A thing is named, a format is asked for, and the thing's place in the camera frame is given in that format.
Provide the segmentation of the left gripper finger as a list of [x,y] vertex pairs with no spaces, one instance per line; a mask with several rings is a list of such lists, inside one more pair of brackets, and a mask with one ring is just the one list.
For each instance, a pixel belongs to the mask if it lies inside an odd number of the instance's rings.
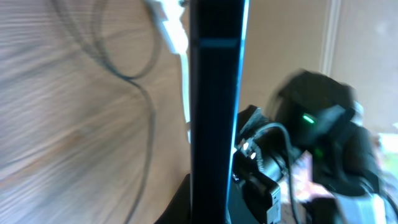
[[190,224],[190,174],[184,177],[167,208],[155,224]]

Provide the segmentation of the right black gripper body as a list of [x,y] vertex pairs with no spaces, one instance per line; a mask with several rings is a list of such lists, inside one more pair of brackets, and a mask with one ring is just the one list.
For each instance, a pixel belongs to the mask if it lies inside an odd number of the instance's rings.
[[249,105],[238,113],[228,202],[230,223],[279,223],[282,220],[278,182],[293,164],[294,148],[285,127]]

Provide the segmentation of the blue Samsung Galaxy smartphone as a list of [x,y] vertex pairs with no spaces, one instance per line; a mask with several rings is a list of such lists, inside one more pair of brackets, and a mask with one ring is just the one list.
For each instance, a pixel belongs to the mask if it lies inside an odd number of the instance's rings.
[[190,3],[191,222],[228,211],[249,0]]

